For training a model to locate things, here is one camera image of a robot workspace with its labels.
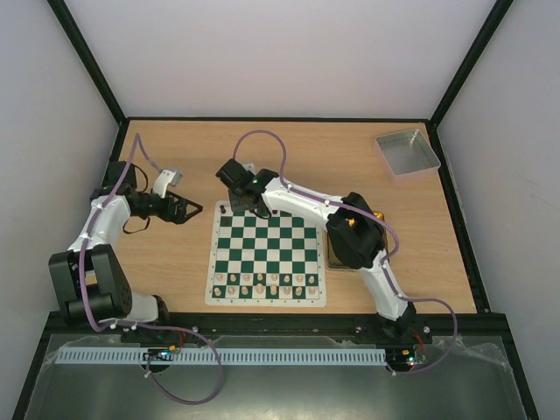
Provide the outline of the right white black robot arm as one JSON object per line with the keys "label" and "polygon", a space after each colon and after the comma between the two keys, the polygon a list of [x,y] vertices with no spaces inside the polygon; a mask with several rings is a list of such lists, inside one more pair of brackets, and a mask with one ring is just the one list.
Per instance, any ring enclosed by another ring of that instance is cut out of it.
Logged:
{"label": "right white black robot arm", "polygon": [[373,296],[379,329],[394,343],[412,332],[415,306],[404,296],[389,267],[389,252],[384,241],[388,229],[372,213],[358,193],[346,197],[320,194],[281,179],[274,171],[258,173],[239,167],[217,174],[229,195],[248,210],[270,214],[290,213],[323,228],[330,238],[333,253],[348,268],[360,273]]}

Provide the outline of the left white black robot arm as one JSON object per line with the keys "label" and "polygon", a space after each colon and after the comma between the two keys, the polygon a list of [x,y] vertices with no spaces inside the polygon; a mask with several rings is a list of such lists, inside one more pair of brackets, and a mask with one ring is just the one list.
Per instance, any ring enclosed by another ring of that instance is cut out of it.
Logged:
{"label": "left white black robot arm", "polygon": [[115,248],[134,217],[181,225],[201,213],[202,207],[171,192],[181,179],[179,171],[163,169],[152,185],[138,190],[138,170],[123,161],[110,164],[101,186],[90,196],[90,213],[78,238],[49,259],[59,313],[70,326],[104,330],[169,320],[160,296],[132,290]]}

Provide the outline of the gold tin with dark pieces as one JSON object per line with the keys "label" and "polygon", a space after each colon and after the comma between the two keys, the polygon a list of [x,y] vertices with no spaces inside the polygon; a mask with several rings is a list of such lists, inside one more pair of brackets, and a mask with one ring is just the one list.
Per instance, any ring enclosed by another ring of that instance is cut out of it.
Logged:
{"label": "gold tin with dark pieces", "polygon": [[[382,212],[373,212],[373,215],[380,219],[381,221],[385,221],[385,216],[384,213]],[[388,234],[385,230],[384,227],[379,227],[381,229],[382,232],[382,239],[383,239],[383,244],[384,247],[386,248],[388,246]],[[333,248],[333,244],[331,241],[331,236],[328,234],[328,232],[324,233],[324,237],[326,239],[326,245],[325,245],[325,256],[326,256],[326,267],[329,270],[352,270],[351,267],[348,267],[347,265],[345,265],[335,254],[334,252],[334,248]]]}

